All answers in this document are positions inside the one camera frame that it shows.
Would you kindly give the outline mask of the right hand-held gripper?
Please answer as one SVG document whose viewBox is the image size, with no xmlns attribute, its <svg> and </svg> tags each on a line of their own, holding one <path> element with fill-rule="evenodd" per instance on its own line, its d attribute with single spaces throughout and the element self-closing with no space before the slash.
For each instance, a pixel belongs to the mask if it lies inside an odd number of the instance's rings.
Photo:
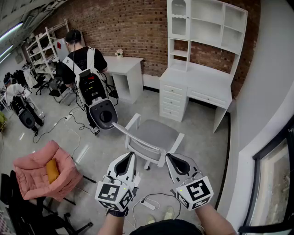
<svg viewBox="0 0 294 235">
<path fill-rule="evenodd" d="M 175 199 L 189 211 L 210 202 L 214 195 L 212 186 L 193 159 L 178 153 L 168 153 L 165 159 L 175 185 L 171 190 Z"/>
</svg>

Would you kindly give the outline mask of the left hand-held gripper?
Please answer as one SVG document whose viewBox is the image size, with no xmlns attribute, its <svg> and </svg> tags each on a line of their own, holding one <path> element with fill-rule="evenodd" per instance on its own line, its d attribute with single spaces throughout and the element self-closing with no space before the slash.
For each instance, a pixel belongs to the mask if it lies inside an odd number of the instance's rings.
<svg viewBox="0 0 294 235">
<path fill-rule="evenodd" d="M 134 152 L 127 152 L 110 163 L 107 175 L 98 182 L 95 194 L 95 200 L 102 207 L 119 212 L 126 210 L 138 190 L 133 182 L 136 165 Z"/>
</svg>

